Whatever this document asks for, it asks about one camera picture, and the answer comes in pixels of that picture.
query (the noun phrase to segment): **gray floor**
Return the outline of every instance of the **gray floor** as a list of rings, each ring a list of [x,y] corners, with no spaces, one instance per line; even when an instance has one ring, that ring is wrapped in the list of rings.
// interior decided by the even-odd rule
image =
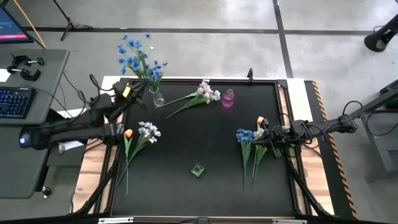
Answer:
[[[51,0],[19,0],[19,3],[36,26],[65,25]],[[59,3],[75,21],[95,27],[277,29],[272,0],[59,0]],[[398,12],[395,0],[280,0],[279,6],[284,29],[288,30],[372,30]],[[22,25],[28,25],[12,1],[7,8]],[[48,48],[71,50],[67,75],[87,95],[95,94],[88,74],[94,74],[99,81],[105,75],[119,75],[116,46],[121,43],[122,33],[71,33],[64,42],[59,41],[59,32],[40,34]],[[130,35],[144,40],[141,34]],[[347,101],[366,103],[397,79],[398,37],[383,53],[369,51],[361,35],[286,35],[285,38],[293,76],[318,83],[329,118],[341,114]],[[278,34],[156,33],[146,43],[148,46],[154,47],[149,51],[151,58],[170,62],[168,76],[245,77],[251,67],[256,77],[286,78],[287,75]],[[13,47],[39,48],[26,44],[2,45],[0,49]],[[81,108],[81,102],[64,79],[62,86],[67,108]],[[56,97],[62,99],[60,91]],[[60,110],[56,104],[53,108]],[[359,218],[395,223],[398,180],[365,182],[372,160],[363,127],[360,125],[352,135],[334,136]],[[77,173],[53,170],[47,182],[55,190],[47,200],[40,195],[29,200],[0,200],[0,219],[66,214]]]

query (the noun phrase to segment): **wooden platform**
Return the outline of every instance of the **wooden platform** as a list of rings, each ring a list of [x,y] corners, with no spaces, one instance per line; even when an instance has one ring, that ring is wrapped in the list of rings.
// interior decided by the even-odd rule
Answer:
[[[121,77],[104,77],[102,88],[109,89],[111,85],[119,81],[120,78]],[[290,103],[292,105],[294,119],[304,119],[304,120],[307,119],[311,121],[312,115],[311,115],[310,105],[307,100],[307,92],[305,90],[304,81],[302,79],[288,79],[288,86],[289,86]],[[279,88],[279,93],[280,97],[282,98],[283,111],[285,113],[288,113],[286,108],[286,102],[284,101],[284,92],[282,87]],[[285,119],[285,123],[286,124],[289,123],[289,120],[287,118]],[[311,146],[316,146],[316,145],[317,145],[317,140],[314,139]],[[100,181],[100,174],[101,174],[102,164],[104,161],[105,148],[106,147],[104,145],[100,145],[88,151],[85,154],[78,182],[76,185],[75,195],[73,198],[74,211],[77,211],[78,209],[81,208],[81,206],[87,201],[87,199],[93,193],[93,191],[95,190]],[[116,147],[113,147],[111,153],[111,159],[109,160],[109,167],[113,162],[115,150]],[[328,190],[328,184],[326,181],[326,175],[323,169],[322,159],[316,152],[313,152],[311,149],[307,149],[304,147],[302,148],[301,156],[303,160],[303,168],[308,188],[310,189],[312,194],[317,198],[317,200],[321,203],[323,208],[327,212],[334,214]],[[296,184],[296,191],[298,195],[300,210],[302,211],[302,213],[305,213],[303,195],[297,184]],[[101,212],[105,208],[108,194],[109,194],[109,183],[103,193],[103,201],[101,203],[101,208],[100,208]]]

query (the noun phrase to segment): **orange and black hazard tape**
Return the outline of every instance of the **orange and black hazard tape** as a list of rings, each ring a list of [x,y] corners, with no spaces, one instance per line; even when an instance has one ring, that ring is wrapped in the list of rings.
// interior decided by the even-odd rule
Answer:
[[[321,95],[319,93],[318,85],[317,85],[316,82],[312,82],[312,84],[313,84],[313,87],[314,87],[314,90],[315,90],[315,94],[317,95],[317,98],[318,98],[318,103],[319,103],[319,107],[320,107],[321,112],[322,112],[323,120],[327,121],[326,112],[325,112],[325,109],[323,107],[323,103],[322,103]],[[333,153],[335,154],[337,167],[340,170],[341,181],[343,182],[344,189],[345,189],[346,194],[347,194],[347,199],[348,199],[349,206],[351,207],[351,212],[352,212],[353,216],[356,219],[358,219],[358,215],[356,214],[356,209],[355,209],[355,206],[354,206],[353,198],[352,198],[351,192],[349,191],[349,188],[348,188],[347,178],[346,178],[346,176],[344,174],[343,166],[341,165],[340,157],[338,155],[338,151],[337,151],[337,148],[336,148],[336,143],[335,143],[335,140],[333,139],[333,136],[330,133],[329,133],[329,140],[330,140],[331,148],[333,149]]]

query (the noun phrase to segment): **computer monitor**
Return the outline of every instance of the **computer monitor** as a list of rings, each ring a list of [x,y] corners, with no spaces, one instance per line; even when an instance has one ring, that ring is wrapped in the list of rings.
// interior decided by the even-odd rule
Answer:
[[[18,43],[33,43],[33,40],[10,13],[0,6],[0,44]]]

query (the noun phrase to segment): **pink glass bottle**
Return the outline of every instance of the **pink glass bottle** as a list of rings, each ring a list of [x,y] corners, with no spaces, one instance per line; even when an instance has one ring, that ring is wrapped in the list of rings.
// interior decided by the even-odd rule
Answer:
[[[225,108],[230,108],[234,105],[234,91],[232,89],[224,92],[222,102]]]

